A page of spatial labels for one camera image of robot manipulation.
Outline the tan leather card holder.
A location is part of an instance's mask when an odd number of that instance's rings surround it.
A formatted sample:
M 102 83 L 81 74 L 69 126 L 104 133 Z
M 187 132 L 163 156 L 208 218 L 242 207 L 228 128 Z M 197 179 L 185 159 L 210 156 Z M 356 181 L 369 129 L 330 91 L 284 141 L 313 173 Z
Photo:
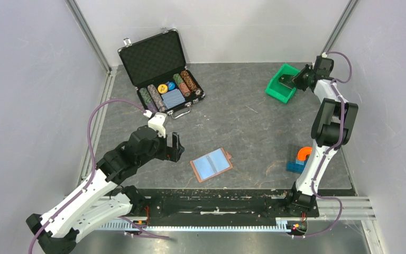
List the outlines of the tan leather card holder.
M 191 160 L 190 165 L 199 183 L 209 180 L 233 168 L 231 155 L 224 148 L 218 148 L 197 159 Z

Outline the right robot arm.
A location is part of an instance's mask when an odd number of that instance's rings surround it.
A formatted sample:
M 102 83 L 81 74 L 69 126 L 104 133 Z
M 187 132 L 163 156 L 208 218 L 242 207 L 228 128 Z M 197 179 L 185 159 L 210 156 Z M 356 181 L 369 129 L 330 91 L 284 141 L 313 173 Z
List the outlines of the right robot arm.
M 334 60 L 327 53 L 316 57 L 291 79 L 299 90 L 310 89 L 320 100 L 311 128 L 312 151 L 302 174 L 288 191 L 284 210 L 291 216 L 317 215 L 318 188 L 328 164 L 351 136 L 358 105 L 349 102 L 338 90 L 339 79 L 331 77 Z

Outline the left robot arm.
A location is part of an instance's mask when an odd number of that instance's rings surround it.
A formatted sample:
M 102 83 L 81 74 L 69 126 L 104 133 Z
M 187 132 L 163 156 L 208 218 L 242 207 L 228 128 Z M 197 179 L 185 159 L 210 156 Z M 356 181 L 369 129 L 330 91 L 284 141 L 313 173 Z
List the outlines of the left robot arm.
M 178 133 L 172 133 L 172 145 L 167 145 L 164 127 L 151 124 L 132 132 L 127 141 L 104 154 L 88 177 L 54 208 L 44 214 L 32 214 L 26 219 L 33 233 L 28 252 L 36 243 L 44 253 L 71 253 L 90 232 L 106 222 L 126 214 L 140 215 L 145 211 L 145 197 L 135 186 L 124 187 L 105 203 L 92 205 L 116 189 L 138 169 L 153 159 L 177 162 L 184 146 Z

